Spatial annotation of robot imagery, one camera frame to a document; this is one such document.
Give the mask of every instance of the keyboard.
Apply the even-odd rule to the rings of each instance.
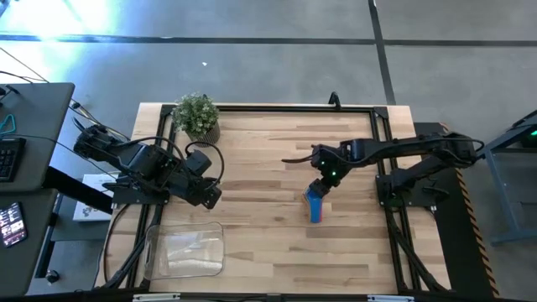
[[[0,138],[0,182],[13,182],[25,144],[24,138]]]

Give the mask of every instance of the clear plastic container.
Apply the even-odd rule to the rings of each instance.
[[[152,226],[143,249],[149,280],[216,276],[224,267],[222,225],[217,222]]]

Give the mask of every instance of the gray floor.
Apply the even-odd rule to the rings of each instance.
[[[0,18],[0,34],[373,37],[366,0],[12,3]],[[377,0],[377,5],[385,39],[537,39],[533,0]],[[126,134],[132,132],[140,102],[171,102],[192,91],[219,102],[324,103],[338,91],[345,103],[386,103],[375,46],[369,45],[0,42],[0,47],[51,81],[75,82],[75,99]],[[411,106],[415,121],[445,122],[489,141],[536,109],[537,48],[390,46],[386,53],[395,100]],[[0,66],[31,76],[3,54]],[[66,121],[60,141],[71,146],[77,131]],[[76,177],[96,172],[61,148],[53,165]],[[488,244],[504,229],[496,191],[482,163],[465,176]],[[89,288],[99,249],[98,244],[59,247],[55,259],[69,253],[86,261],[75,267],[53,261],[51,266],[66,277],[84,278],[50,288],[34,283],[31,293]],[[487,251],[503,297],[537,299],[537,240]]]

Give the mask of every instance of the smartphone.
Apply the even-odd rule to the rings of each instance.
[[[23,213],[18,202],[14,202],[8,208],[0,210],[0,228],[2,229],[4,247],[11,247],[13,244],[26,239]]]

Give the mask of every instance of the plant pot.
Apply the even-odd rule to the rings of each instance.
[[[190,138],[192,142],[201,141],[201,142],[215,144],[216,142],[218,142],[218,139],[220,138],[220,126],[218,126],[218,122],[216,122],[216,124],[212,127],[212,129],[209,130],[207,133],[205,133],[204,136],[200,138],[196,138],[190,135],[190,133],[186,133],[186,134],[188,135],[188,137]],[[198,147],[202,147],[202,148],[209,147],[209,145],[206,143],[195,143],[195,145]]]

